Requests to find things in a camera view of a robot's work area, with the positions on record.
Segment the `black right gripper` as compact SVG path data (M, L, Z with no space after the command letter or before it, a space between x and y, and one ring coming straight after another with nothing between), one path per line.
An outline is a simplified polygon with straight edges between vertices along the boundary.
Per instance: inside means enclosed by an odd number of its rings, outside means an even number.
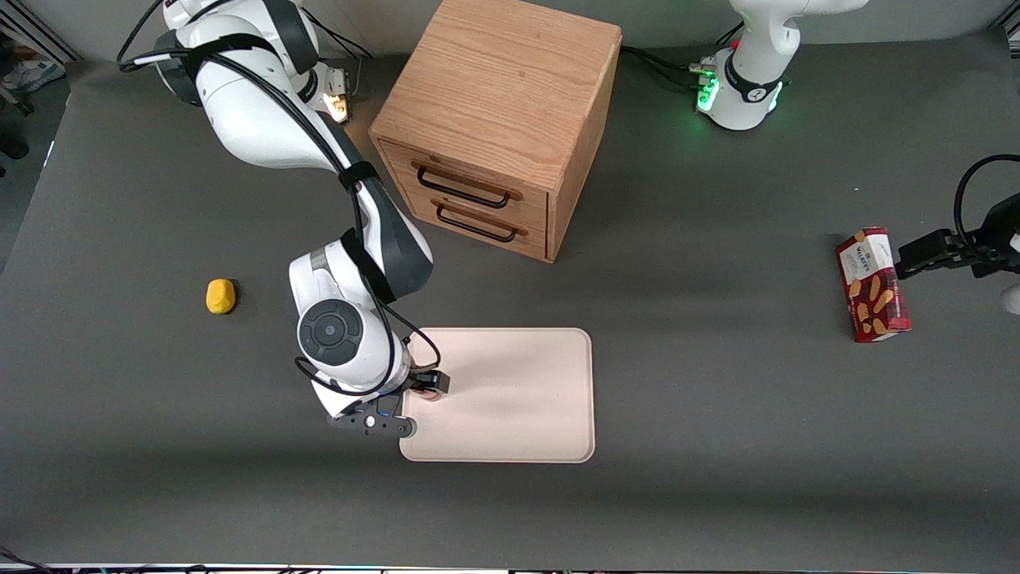
M438 370L408 375L407 390L419 395L447 395L449 376ZM403 414L404 395L382 395L371 401L355 401L332 415L328 425L362 436L404 439L414 436L418 423Z

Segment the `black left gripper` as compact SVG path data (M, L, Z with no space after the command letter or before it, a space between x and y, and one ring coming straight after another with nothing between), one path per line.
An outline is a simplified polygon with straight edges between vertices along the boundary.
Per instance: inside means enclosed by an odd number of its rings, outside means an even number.
M974 277L1019 273L1019 193L994 204L979 228L959 232L949 229L924 234L897 248L897 280L936 269L969 266Z

